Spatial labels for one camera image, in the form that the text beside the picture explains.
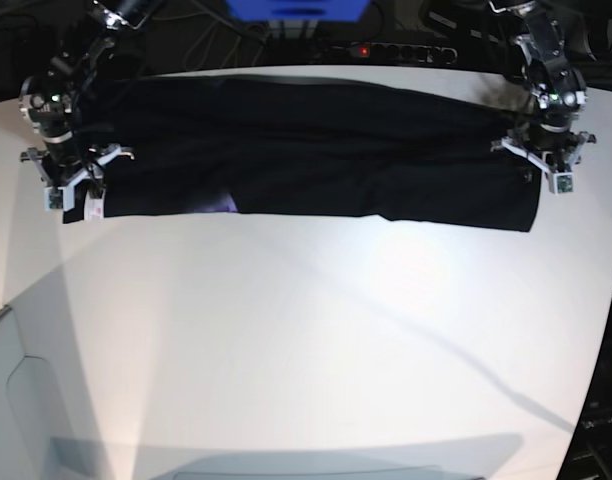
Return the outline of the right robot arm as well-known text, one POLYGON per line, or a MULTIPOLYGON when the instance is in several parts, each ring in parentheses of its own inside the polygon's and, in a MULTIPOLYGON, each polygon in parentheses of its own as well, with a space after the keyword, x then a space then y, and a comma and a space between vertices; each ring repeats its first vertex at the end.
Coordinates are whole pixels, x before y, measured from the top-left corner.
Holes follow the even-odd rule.
POLYGON ((81 106, 95 101, 93 84, 117 44, 143 27, 161 5, 160 1, 92 1, 87 17, 61 42, 46 72, 23 82, 19 109, 44 147, 23 151, 20 160, 37 168, 46 210, 73 210, 82 183, 92 189, 93 197, 102 197, 105 166, 117 158, 134 158, 131 148, 116 143, 88 144, 81 106))

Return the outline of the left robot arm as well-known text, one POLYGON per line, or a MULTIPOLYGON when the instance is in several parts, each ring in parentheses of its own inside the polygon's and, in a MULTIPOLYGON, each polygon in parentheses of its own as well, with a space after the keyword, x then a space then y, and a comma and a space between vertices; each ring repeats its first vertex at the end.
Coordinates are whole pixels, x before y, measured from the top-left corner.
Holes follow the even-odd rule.
POLYGON ((571 66, 563 33, 540 1, 491 1, 489 6, 497 15, 522 21, 521 32, 510 43, 522 52, 521 72, 529 94, 529 111, 517 117, 491 149, 506 150, 539 169, 551 193, 571 193, 573 167, 580 163, 583 147, 596 141, 587 131, 572 131, 587 103, 583 76, 571 66))

